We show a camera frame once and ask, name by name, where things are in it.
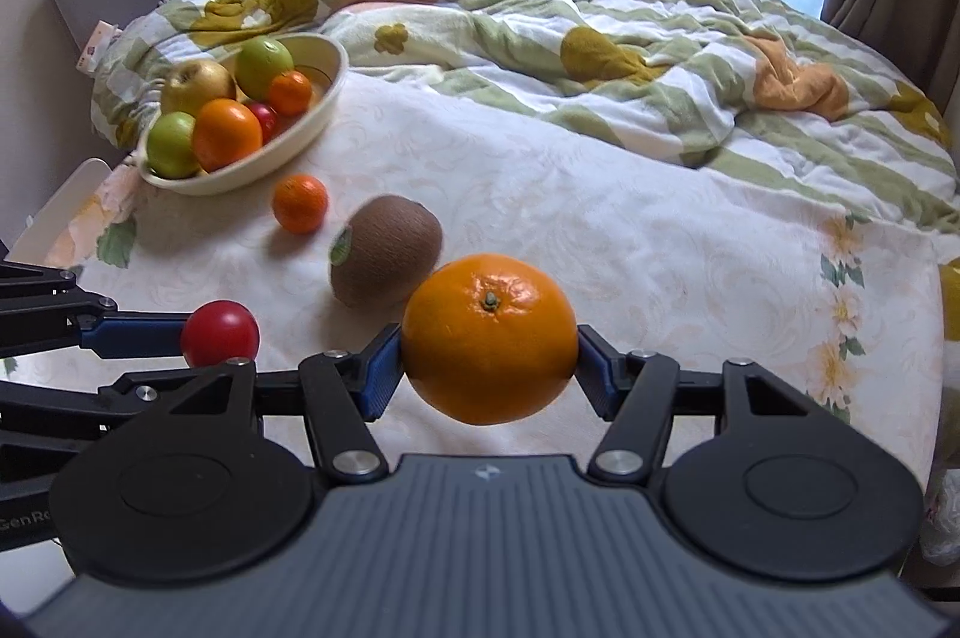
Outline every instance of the bowl of fruit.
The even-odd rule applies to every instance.
[[[251,184],[323,131],[346,73],[347,51],[316,34],[253,37],[219,61],[183,61],[140,137],[140,174],[189,196]]]

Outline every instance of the white logo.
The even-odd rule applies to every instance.
[[[490,481],[500,475],[500,468],[496,467],[496,465],[480,465],[480,467],[474,470],[473,473],[477,476],[477,478],[483,478],[485,481]]]

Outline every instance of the small orange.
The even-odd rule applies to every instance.
[[[400,353],[421,398],[466,424],[546,408],[577,363],[577,319],[560,286],[510,256],[440,267],[407,302]]]
[[[200,109],[190,140],[206,172],[229,166],[263,146],[260,122],[234,99],[213,99]]]
[[[274,217],[287,232],[309,235],[320,229],[330,203],[326,187],[310,175],[291,175],[274,189]]]
[[[293,118],[310,106],[313,97],[313,85],[304,73],[294,69],[277,75],[270,82],[267,91],[267,104],[274,108],[277,115]]]

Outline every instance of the ribbed gray panel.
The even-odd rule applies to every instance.
[[[29,620],[41,638],[925,638],[945,624],[888,574],[819,591],[729,576],[642,494],[592,486],[565,456],[406,456],[382,483],[331,493],[256,569],[187,591],[79,577]]]

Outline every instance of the tag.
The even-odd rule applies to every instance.
[[[102,20],[97,23],[90,39],[86,41],[86,45],[83,45],[80,60],[77,61],[77,69],[88,77],[93,77],[93,73],[97,71],[97,66],[102,61],[107,48],[122,32],[123,29],[119,26],[112,26]]]

